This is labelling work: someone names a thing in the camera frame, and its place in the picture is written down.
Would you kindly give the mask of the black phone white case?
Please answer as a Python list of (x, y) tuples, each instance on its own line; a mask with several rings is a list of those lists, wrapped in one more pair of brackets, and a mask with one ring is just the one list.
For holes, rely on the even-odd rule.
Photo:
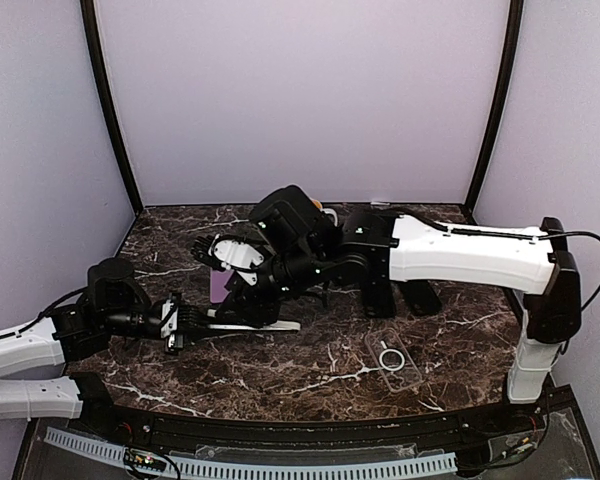
[(209, 317), (208, 328), (221, 333), (259, 333), (259, 332), (299, 332), (301, 324), (295, 321), (276, 320), (272, 323), (254, 323), (247, 320), (231, 317), (229, 312), (220, 312), (216, 309), (207, 311)]

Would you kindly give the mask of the black phone dark case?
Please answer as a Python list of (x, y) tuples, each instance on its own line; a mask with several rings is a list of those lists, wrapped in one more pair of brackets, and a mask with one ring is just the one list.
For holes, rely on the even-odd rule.
[(232, 270), (210, 271), (209, 298), (212, 304), (222, 303), (226, 299), (229, 294), (226, 285), (230, 281), (232, 275)]

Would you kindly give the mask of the clear magsafe phone case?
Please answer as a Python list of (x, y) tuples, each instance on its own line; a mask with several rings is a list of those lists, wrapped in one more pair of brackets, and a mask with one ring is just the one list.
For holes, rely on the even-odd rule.
[(364, 342), (391, 393), (406, 391), (423, 381), (419, 368), (395, 329), (371, 331), (365, 335)]

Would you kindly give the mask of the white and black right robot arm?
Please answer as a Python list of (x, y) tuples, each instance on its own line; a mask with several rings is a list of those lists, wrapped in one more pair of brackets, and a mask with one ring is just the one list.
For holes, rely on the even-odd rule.
[(343, 222), (300, 187), (274, 191), (250, 212), (258, 239), (218, 235), (203, 248), (211, 266), (232, 272), (221, 313), (260, 328), (281, 304), (314, 286), (355, 285), (369, 316), (394, 314), (392, 287), (435, 310), (431, 285), (451, 281), (521, 292), (523, 320), (506, 399), (490, 413), (501, 434), (514, 432), (540, 398), (561, 353), (579, 331), (589, 299), (569, 249), (570, 232), (554, 217), (537, 226), (497, 228), (437, 222), (413, 212), (358, 210)]

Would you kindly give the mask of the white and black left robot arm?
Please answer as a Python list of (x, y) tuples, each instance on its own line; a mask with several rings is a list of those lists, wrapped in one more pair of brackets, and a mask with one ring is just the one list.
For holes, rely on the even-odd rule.
[(121, 415), (109, 405), (97, 375), (17, 380), (15, 374), (87, 359), (108, 349), (114, 336), (162, 340), (174, 353), (209, 323), (177, 293), (152, 302), (130, 262), (105, 259), (89, 268), (86, 287), (56, 300), (35, 319), (0, 331), (0, 420), (82, 417), (100, 436), (114, 435)]

